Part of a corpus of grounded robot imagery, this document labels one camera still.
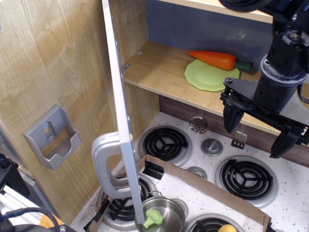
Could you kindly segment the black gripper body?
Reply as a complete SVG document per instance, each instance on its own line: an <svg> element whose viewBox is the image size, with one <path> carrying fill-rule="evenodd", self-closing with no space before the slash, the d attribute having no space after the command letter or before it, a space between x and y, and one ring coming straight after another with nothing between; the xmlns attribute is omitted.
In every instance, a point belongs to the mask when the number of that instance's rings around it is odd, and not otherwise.
<svg viewBox="0 0 309 232"><path fill-rule="evenodd" d="M292 133L295 145L309 143L309 111L302 102L302 84L309 73L305 58L263 57L259 81L226 78L221 100L227 100L281 133Z"/></svg>

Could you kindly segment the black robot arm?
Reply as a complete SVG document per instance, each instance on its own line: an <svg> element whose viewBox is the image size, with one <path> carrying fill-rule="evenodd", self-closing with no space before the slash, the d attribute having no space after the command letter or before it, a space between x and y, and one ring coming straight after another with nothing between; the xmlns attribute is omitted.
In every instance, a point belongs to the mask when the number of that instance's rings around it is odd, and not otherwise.
<svg viewBox="0 0 309 232"><path fill-rule="evenodd" d="M270 156L280 158L294 145L309 143L309 3L306 0L224 0L236 12L260 10L273 17L273 41L260 63L258 81L224 80L224 127L232 132L244 114L280 131Z"/></svg>

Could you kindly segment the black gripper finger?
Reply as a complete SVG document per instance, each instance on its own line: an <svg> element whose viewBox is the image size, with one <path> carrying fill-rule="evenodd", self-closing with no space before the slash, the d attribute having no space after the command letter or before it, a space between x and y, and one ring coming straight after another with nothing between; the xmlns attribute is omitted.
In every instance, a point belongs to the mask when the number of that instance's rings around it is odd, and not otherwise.
<svg viewBox="0 0 309 232"><path fill-rule="evenodd" d="M227 100L223 110L225 130L231 133L240 123L243 115L244 111L242 109L237 107L232 101Z"/></svg>
<svg viewBox="0 0 309 232"><path fill-rule="evenodd" d="M271 148L270 157L279 159L288 152L296 143L296 138L292 133L281 133Z"/></svg>

